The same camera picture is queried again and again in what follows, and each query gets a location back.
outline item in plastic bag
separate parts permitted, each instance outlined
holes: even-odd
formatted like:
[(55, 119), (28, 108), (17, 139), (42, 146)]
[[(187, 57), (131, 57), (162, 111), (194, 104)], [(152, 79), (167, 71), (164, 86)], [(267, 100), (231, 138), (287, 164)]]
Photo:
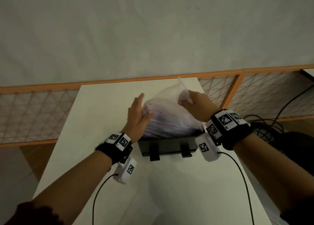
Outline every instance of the item in plastic bag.
[(202, 130), (201, 122), (178, 105), (178, 100), (187, 100), (193, 103), (189, 91), (180, 78), (178, 78), (178, 84), (162, 90), (154, 98), (144, 103), (143, 115), (152, 110), (153, 116), (143, 137), (179, 138), (191, 136), (195, 131)]

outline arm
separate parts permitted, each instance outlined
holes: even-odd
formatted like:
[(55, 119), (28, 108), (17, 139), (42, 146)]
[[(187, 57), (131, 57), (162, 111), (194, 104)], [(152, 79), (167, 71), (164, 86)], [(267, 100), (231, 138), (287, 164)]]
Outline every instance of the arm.
[[(190, 97), (193, 104), (178, 103), (199, 121), (207, 122), (219, 111), (205, 94), (190, 91)], [(255, 134), (237, 142), (233, 150), (281, 212), (314, 196), (314, 177)]]
[[(149, 112), (142, 119), (143, 97), (142, 93), (134, 99), (132, 106), (128, 109), (128, 121), (122, 130), (131, 138), (132, 143), (141, 138), (152, 117), (152, 112)], [(93, 152), (34, 198), (32, 201), (34, 208), (49, 207), (54, 214), (59, 216), (59, 221), (63, 221), (66, 225), (72, 224), (111, 166), (112, 159), (109, 156), (101, 151)], [(20, 214), (16, 213), (8, 224), (27, 223), (29, 219), (34, 219), (20, 216)]]

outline black box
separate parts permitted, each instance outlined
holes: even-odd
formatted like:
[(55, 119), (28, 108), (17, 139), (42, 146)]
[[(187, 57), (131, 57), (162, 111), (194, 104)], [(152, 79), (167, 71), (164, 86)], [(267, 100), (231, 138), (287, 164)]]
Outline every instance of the black box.
[(195, 152), (198, 146), (195, 137), (204, 132), (198, 130), (189, 137), (170, 139), (149, 139), (141, 138), (138, 141), (142, 156), (150, 156), (151, 161), (159, 161), (159, 155), (181, 154), (183, 158), (191, 157), (191, 152)]

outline wooden floor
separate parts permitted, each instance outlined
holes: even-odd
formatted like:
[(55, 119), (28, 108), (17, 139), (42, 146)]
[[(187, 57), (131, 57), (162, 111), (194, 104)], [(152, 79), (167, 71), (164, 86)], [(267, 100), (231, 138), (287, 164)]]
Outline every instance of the wooden floor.
[[(314, 137), (314, 119), (287, 121), (281, 124), (288, 131), (298, 131)], [(54, 147), (55, 144), (20, 147), (38, 181), (41, 179)]]

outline person's right arm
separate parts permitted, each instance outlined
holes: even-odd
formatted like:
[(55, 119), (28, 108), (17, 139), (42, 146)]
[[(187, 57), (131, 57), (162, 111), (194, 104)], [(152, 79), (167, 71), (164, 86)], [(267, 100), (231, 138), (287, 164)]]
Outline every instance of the person's right arm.
[[(190, 91), (193, 104), (178, 102), (195, 119), (207, 122), (219, 108), (205, 95)], [(283, 213), (314, 196), (314, 177), (254, 133), (237, 142), (234, 152)]]

